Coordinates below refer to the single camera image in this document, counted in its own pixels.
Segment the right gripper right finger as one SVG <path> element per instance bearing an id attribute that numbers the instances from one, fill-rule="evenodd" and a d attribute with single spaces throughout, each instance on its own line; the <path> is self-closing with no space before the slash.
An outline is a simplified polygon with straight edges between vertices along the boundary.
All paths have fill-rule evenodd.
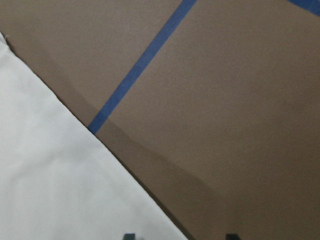
<path id="1" fill-rule="evenodd" d="M 236 233 L 227 233 L 225 235 L 225 240 L 239 240 L 239 236 Z"/>

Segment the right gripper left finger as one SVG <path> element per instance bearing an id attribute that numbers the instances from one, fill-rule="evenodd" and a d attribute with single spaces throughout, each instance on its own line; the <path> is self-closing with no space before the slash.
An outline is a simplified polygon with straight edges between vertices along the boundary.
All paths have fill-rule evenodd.
<path id="1" fill-rule="evenodd" d="M 135 233 L 126 233 L 123 236 L 123 240 L 136 240 L 136 234 Z"/>

